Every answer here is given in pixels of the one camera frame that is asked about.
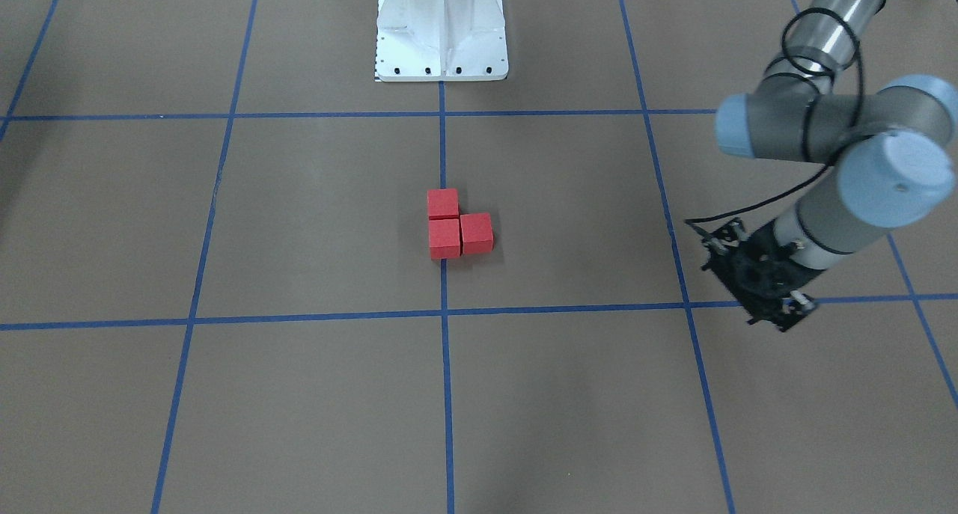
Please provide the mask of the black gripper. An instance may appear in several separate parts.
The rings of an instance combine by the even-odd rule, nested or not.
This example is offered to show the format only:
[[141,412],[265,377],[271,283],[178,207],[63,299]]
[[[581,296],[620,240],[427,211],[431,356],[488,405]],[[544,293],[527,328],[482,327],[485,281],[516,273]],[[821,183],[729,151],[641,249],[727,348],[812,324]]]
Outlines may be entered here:
[[803,247],[800,240],[781,244],[775,224],[767,223],[750,233],[748,240],[729,255],[708,251],[702,269],[714,273],[745,310],[748,325],[767,322],[779,332],[787,332],[819,308],[817,299],[802,288],[821,271],[793,260]]

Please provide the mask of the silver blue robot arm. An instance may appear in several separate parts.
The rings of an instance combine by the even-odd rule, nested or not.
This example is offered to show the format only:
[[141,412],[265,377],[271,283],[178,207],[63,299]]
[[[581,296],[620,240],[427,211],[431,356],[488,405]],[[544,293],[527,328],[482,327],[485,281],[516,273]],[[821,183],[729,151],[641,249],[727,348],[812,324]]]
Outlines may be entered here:
[[754,325],[787,332],[813,313],[805,285],[893,230],[920,221],[952,193],[956,88],[900,77],[865,90],[861,37],[888,0],[811,0],[795,13],[751,94],[715,112],[716,145],[743,159],[817,164],[801,197],[756,231],[743,209],[708,231],[691,218],[711,272]]

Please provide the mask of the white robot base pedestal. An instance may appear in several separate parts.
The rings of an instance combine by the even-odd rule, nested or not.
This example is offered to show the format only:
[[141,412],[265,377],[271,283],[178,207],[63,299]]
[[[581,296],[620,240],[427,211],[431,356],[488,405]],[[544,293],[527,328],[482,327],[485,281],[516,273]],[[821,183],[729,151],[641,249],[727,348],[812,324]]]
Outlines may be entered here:
[[503,0],[379,0],[374,80],[494,82],[507,78]]

